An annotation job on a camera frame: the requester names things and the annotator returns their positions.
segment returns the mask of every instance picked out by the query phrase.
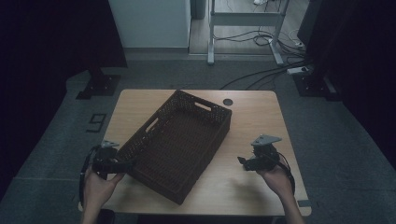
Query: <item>small round hole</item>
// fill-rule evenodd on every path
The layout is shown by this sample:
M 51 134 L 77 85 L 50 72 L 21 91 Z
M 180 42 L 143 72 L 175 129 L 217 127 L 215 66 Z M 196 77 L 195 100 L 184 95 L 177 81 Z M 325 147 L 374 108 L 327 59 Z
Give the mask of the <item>small round hole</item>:
M 225 100 L 223 100 L 223 103 L 224 103 L 225 105 L 232 105 L 232 104 L 233 104 L 233 100 L 231 100 L 231 99 L 225 99 Z

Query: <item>white cabinet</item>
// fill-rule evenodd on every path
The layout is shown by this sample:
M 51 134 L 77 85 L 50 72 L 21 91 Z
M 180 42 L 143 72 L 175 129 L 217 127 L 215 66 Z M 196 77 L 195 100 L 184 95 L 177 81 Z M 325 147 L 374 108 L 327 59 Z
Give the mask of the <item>white cabinet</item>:
M 190 0 L 109 0 L 124 48 L 187 48 Z

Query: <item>basket handle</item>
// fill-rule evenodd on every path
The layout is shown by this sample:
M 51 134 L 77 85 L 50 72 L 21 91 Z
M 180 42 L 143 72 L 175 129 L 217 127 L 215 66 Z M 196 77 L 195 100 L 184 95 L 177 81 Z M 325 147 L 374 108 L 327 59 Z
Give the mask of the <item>basket handle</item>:
M 155 124 L 160 120 L 158 113 L 154 113 L 147 121 L 143 124 L 140 130 L 144 131 L 144 133 L 149 133 L 155 129 Z
M 212 111 L 214 109 L 212 103 L 210 103 L 206 100 L 203 100 L 203 99 L 199 99 L 199 98 L 194 99 L 194 104 L 196 106 L 201 107 L 202 109 L 207 110 L 207 111 Z

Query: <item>table surface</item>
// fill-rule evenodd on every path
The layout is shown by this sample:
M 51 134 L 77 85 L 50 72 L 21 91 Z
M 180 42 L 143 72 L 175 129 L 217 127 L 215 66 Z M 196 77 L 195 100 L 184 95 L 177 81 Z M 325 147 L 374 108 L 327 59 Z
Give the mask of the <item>table surface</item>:
M 122 146 L 172 95 L 173 90 L 125 90 L 114 109 L 104 139 Z M 288 160 L 296 182 L 297 202 L 308 200 L 282 113 L 272 91 L 185 91 L 233 111 L 230 131 L 182 205 L 173 203 L 125 176 L 104 208 L 115 212 L 168 215 L 283 216 L 280 200 L 237 157 L 249 158 L 250 143 L 260 134 L 281 137 L 274 143 Z M 233 104 L 223 104 L 231 99 Z M 311 207 L 299 207 L 303 216 Z

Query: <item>dark plastic basket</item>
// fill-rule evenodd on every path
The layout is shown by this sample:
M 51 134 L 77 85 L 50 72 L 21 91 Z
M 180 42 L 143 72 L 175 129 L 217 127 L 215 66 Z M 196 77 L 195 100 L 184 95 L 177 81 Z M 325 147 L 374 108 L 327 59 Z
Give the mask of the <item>dark plastic basket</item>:
M 175 91 L 117 159 L 135 160 L 129 175 L 182 204 L 230 130 L 231 115 L 230 109 Z

